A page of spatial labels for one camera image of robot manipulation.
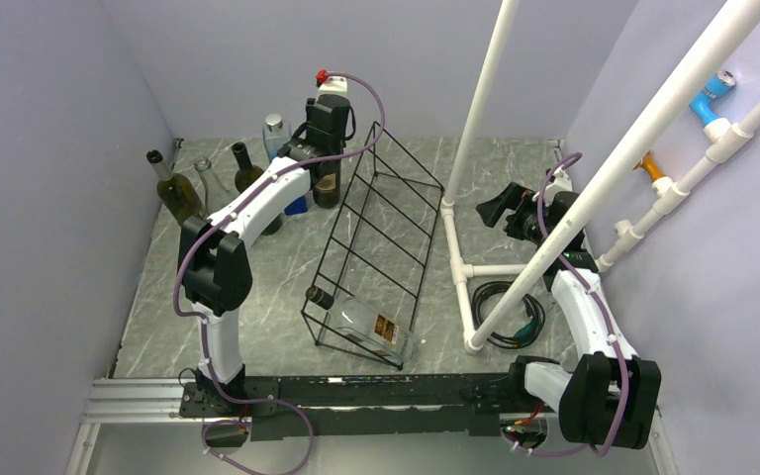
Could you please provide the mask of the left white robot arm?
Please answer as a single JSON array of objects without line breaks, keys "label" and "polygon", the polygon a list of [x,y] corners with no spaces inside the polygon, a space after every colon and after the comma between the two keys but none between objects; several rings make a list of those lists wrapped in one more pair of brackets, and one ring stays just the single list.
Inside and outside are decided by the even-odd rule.
[{"label": "left white robot arm", "polygon": [[305,122],[262,175],[207,219],[190,218],[182,226],[173,293],[191,303],[188,314],[199,323],[195,377],[219,415],[236,413],[247,399],[238,336],[238,310],[253,283],[247,250],[290,203],[336,173],[346,157],[351,116],[341,92],[309,99]]}]

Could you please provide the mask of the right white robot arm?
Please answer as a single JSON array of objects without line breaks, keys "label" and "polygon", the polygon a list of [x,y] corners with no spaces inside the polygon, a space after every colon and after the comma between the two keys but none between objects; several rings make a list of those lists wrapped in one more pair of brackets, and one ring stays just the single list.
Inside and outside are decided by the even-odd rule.
[{"label": "right white robot arm", "polygon": [[475,387],[471,395],[480,412],[528,411],[537,403],[552,409],[567,441],[597,452],[641,449],[651,433],[661,371],[620,331],[584,238],[577,234],[543,273],[576,344],[576,368],[519,356],[504,377]]}]

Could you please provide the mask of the clear square liquor bottle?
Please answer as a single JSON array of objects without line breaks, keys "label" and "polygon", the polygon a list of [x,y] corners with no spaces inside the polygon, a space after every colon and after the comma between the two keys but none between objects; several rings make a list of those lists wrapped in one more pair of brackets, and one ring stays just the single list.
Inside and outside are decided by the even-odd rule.
[{"label": "clear square liquor bottle", "polygon": [[415,355],[414,334],[358,298],[337,298],[315,285],[307,289],[306,297],[327,312],[329,328],[335,334],[374,356],[403,365]]}]

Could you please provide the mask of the dark labelled wine bottle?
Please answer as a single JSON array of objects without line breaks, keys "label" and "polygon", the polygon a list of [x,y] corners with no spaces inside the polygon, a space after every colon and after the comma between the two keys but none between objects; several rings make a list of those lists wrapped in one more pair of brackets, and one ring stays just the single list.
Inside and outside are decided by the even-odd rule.
[{"label": "dark labelled wine bottle", "polygon": [[324,209],[333,209],[340,199],[340,174],[339,161],[331,161],[320,164],[314,171],[314,188],[312,196],[314,203]]}]

